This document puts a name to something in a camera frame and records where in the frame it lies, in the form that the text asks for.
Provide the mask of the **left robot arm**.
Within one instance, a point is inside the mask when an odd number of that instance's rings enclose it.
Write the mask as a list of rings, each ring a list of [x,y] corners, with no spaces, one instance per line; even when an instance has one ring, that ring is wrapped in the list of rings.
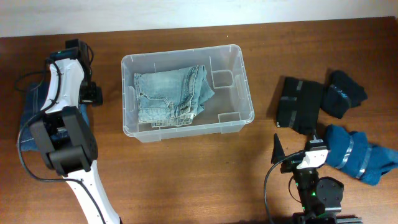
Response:
[[[94,53],[82,40],[65,42],[45,66],[50,83],[41,109],[26,124],[46,167],[72,189],[88,223],[121,223],[98,173],[98,145],[81,106],[100,106],[101,88],[92,81]]]

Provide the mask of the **light blue jeans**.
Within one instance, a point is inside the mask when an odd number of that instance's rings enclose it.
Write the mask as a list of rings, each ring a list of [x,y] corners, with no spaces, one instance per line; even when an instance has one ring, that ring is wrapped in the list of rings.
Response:
[[[207,82],[204,65],[166,72],[136,73],[134,89],[138,122],[153,128],[192,124],[215,93]]]

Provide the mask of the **dark blue jeans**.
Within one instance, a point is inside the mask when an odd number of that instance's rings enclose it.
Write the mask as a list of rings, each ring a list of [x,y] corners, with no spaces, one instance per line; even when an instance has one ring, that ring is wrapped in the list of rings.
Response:
[[[20,121],[20,130],[33,115],[40,111],[40,109],[44,105],[44,101],[46,100],[49,84],[41,84],[38,89],[34,91],[29,91],[35,86],[37,86],[37,83],[29,85],[28,91],[25,95],[25,104]],[[79,105],[79,109],[83,119],[85,120],[85,123],[90,127],[90,120],[86,112],[87,105]],[[52,135],[51,139],[61,140],[67,137],[69,137],[68,132],[64,130]],[[26,128],[22,133],[20,149],[21,151],[38,151],[34,138],[32,137],[28,128]]]

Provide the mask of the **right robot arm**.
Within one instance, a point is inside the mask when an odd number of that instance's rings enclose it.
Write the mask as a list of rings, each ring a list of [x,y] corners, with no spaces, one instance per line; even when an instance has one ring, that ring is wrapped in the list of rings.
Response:
[[[326,162],[328,147],[316,136],[303,150],[286,156],[278,135],[274,135],[271,163],[281,173],[291,173],[300,197],[303,213],[300,222],[326,219],[341,212],[344,185],[332,177],[319,177],[317,169]]]

